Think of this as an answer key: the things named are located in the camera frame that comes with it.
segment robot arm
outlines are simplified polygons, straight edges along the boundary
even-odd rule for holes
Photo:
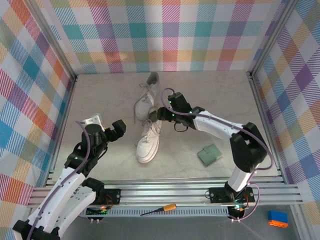
[[[267,155],[266,150],[254,138],[239,129],[250,132],[265,143],[258,128],[250,122],[243,125],[224,120],[198,106],[191,108],[180,92],[168,96],[168,100],[172,110],[182,114],[175,114],[166,107],[161,107],[157,113],[159,120],[183,124],[186,128],[230,141],[235,168],[224,188],[226,195],[234,202],[235,196],[244,190],[250,176]]]
[[[64,164],[65,168],[44,201],[28,217],[27,221],[18,220],[14,225],[13,234],[16,240],[27,239],[32,226],[34,229],[30,239],[59,240],[68,226],[88,205],[93,202],[105,204],[100,201],[100,196],[104,194],[104,184],[93,178],[86,179],[86,177],[107,151],[108,143],[114,142],[124,135],[126,125],[122,120],[118,120],[112,124],[113,130],[103,128],[97,115],[83,122],[90,143],[90,153],[86,163],[69,177],[84,161],[88,151],[87,138],[83,132],[81,142],[74,147],[73,152],[68,156]],[[48,199],[49,204],[43,212],[40,212]]]

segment white marble surface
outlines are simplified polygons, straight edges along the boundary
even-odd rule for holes
[[[205,132],[189,129],[175,132],[173,123],[162,123],[159,150],[149,163],[136,160],[135,142],[143,127],[133,121],[133,106],[141,94],[140,83],[149,73],[80,75],[67,119],[64,136],[56,163],[54,179],[64,167],[68,155],[81,139],[81,129],[75,120],[101,113],[103,125],[123,119],[126,133],[108,145],[108,151],[91,171],[90,177],[99,180],[141,180],[164,178],[229,177],[234,168],[230,143]],[[183,93],[192,107],[199,106],[218,117],[257,125],[266,140],[256,103],[244,71],[160,72],[161,89],[170,87]],[[197,152],[216,144],[223,156],[205,167]],[[261,164],[270,164],[267,157]],[[260,176],[274,176],[276,168],[260,171]]]

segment checkered fabric wall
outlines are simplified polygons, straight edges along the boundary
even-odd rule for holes
[[[281,0],[37,2],[75,71],[96,74],[244,69]]]
[[[71,85],[23,0],[0,0],[0,240],[44,178]]]
[[[280,17],[280,15],[281,15],[281,13],[282,13],[282,11],[283,11],[283,9],[284,9],[284,7],[285,7],[285,5],[287,4],[288,1],[289,0],[282,0],[281,1],[278,9],[275,12],[275,15],[272,18],[272,21],[271,21],[267,31],[264,34],[264,37],[263,37],[263,39],[262,39],[262,41],[261,41],[261,43],[259,45],[259,48],[258,48],[258,50],[256,51],[256,53],[254,55],[253,61],[251,62],[251,65],[250,65],[250,67],[248,69],[248,72],[251,72],[254,69],[254,67],[255,67],[255,65],[257,63],[257,60],[259,59],[262,50],[264,49],[266,43],[268,42],[271,33],[273,32],[274,28],[276,27],[277,22],[279,20],[279,17]]]
[[[275,142],[320,236],[320,0],[300,0],[258,73]]]

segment shoe sole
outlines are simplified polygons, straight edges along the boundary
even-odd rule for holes
[[[152,153],[152,155],[150,156],[150,158],[148,158],[147,160],[139,160],[138,159],[138,162],[139,163],[142,163],[142,164],[146,164],[146,163],[148,163],[148,162],[150,162],[152,159],[154,159],[154,157],[156,156],[156,154],[157,154],[157,152],[158,152],[158,148],[159,148],[159,140],[158,140],[158,142],[156,143],[156,146],[155,146],[155,150],[154,150],[154,152]]]

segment shoelace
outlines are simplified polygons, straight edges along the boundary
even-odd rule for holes
[[[150,94],[153,99],[156,98],[154,93],[151,91],[151,86],[149,84],[140,83],[139,86],[140,86],[140,88],[145,88],[145,93],[133,105],[133,123],[134,124],[136,124],[136,106],[137,106],[138,102],[143,98],[145,98],[145,99],[142,101],[145,102],[148,98],[148,94]]]
[[[150,130],[154,133],[154,137],[159,136],[161,134],[161,128],[157,123],[152,122],[150,119],[146,119],[143,121],[142,126],[145,126],[147,124],[147,128],[146,128],[146,135],[143,136],[143,143],[148,143],[149,142],[149,138],[150,135],[148,134],[150,132]]]

